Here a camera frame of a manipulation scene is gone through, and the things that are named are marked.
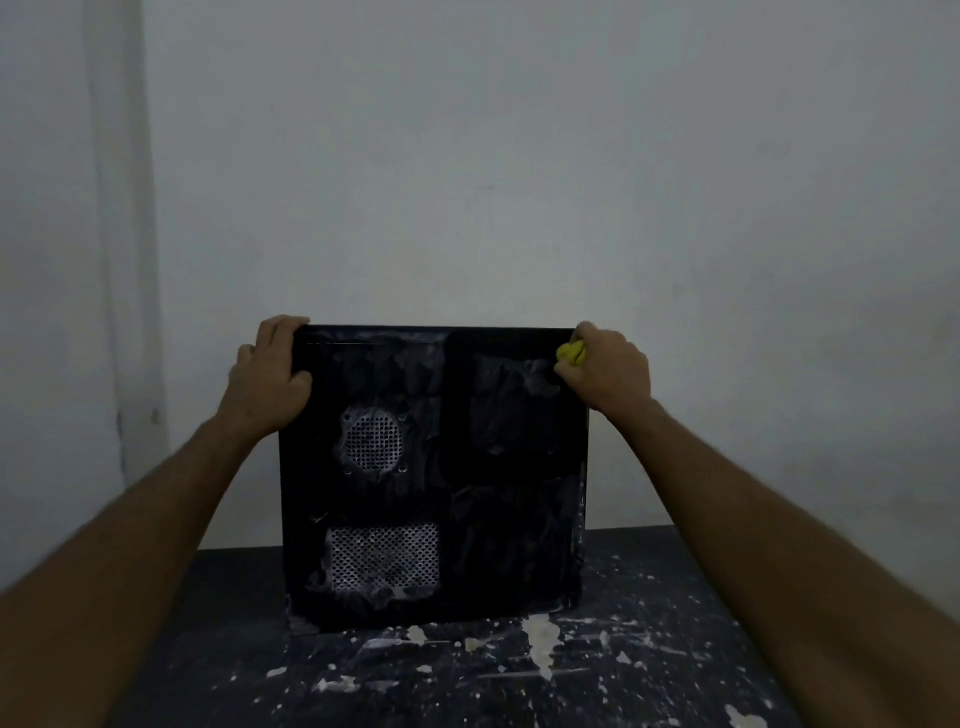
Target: table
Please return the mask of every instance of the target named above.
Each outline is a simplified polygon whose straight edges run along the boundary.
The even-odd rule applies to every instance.
[[[296,637],[279,547],[201,551],[109,725],[801,726],[676,529],[586,546],[570,612]]]

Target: round perforated grille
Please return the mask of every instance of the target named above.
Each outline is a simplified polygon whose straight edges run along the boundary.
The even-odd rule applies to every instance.
[[[385,473],[395,468],[403,455],[403,435],[386,412],[362,415],[347,431],[344,451],[360,470]]]
[[[440,584],[440,531],[435,523],[332,528],[330,547],[330,585],[334,592],[378,592]]]

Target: recessed rectangular panel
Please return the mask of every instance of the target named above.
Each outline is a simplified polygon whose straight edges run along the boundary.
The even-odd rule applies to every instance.
[[[280,433],[291,621],[323,631],[555,611],[580,595],[587,410],[569,329],[305,327]]]

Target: person's left hand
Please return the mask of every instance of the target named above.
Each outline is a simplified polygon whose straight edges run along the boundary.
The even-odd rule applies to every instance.
[[[230,370],[227,392],[214,420],[245,444],[293,422],[310,399],[309,372],[291,376],[294,332],[309,323],[303,316],[275,316],[260,324],[256,346],[245,344]]]

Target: person's right arm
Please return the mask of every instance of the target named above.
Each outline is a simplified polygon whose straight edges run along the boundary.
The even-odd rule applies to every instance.
[[[960,726],[960,626],[673,420],[621,334],[580,338],[558,374],[626,438],[806,725]]]

